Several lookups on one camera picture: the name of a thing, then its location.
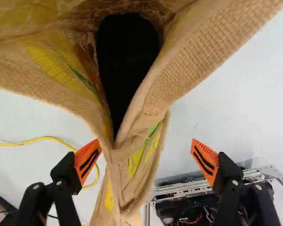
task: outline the white surface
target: white surface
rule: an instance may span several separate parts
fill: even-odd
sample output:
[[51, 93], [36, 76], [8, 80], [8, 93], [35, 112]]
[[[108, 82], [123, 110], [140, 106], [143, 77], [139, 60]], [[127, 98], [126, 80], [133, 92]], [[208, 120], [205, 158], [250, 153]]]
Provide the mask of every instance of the white surface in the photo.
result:
[[[283, 10], [170, 113], [158, 178], [198, 169], [192, 138], [234, 161], [259, 158], [283, 173]], [[275, 190], [283, 223], [283, 193]]]
[[[0, 139], [22, 141], [45, 135], [61, 137], [76, 147], [94, 139], [88, 126], [67, 111], [0, 89]], [[192, 138], [235, 161], [265, 157], [266, 163], [283, 172], [283, 11], [171, 106], [158, 178], [198, 169], [190, 155]], [[18, 206], [25, 188], [37, 181], [49, 182], [50, 169], [68, 151], [52, 141], [0, 147], [0, 195]], [[98, 164], [102, 178], [103, 156]], [[100, 185], [101, 180], [75, 197], [82, 223], [89, 222]], [[275, 202], [283, 217], [283, 197]], [[58, 223], [51, 220], [49, 225]]]
[[[55, 136], [79, 148], [93, 139], [87, 124], [75, 115], [47, 103], [0, 89], [0, 139], [19, 142], [41, 136]], [[33, 144], [3, 147], [0, 146], [0, 195], [16, 207], [23, 192], [32, 183], [51, 182], [50, 170], [71, 151], [54, 141], [38, 141]], [[100, 180], [92, 188], [82, 190], [74, 196], [75, 205], [82, 223], [88, 223], [105, 172], [105, 160], [97, 161]], [[95, 179], [95, 170], [86, 183]], [[58, 221], [49, 218], [49, 226]]]

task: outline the burlap fabric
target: burlap fabric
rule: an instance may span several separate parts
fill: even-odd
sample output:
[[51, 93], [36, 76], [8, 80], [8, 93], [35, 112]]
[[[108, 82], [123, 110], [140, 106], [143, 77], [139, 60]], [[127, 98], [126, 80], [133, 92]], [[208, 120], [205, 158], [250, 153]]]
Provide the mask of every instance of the burlap fabric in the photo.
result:
[[[137, 226], [169, 105], [282, 6], [283, 0], [0, 0], [0, 87], [65, 108], [90, 125], [107, 161], [90, 225]], [[162, 48], [114, 142], [94, 34], [104, 16], [124, 12], [148, 18]]]

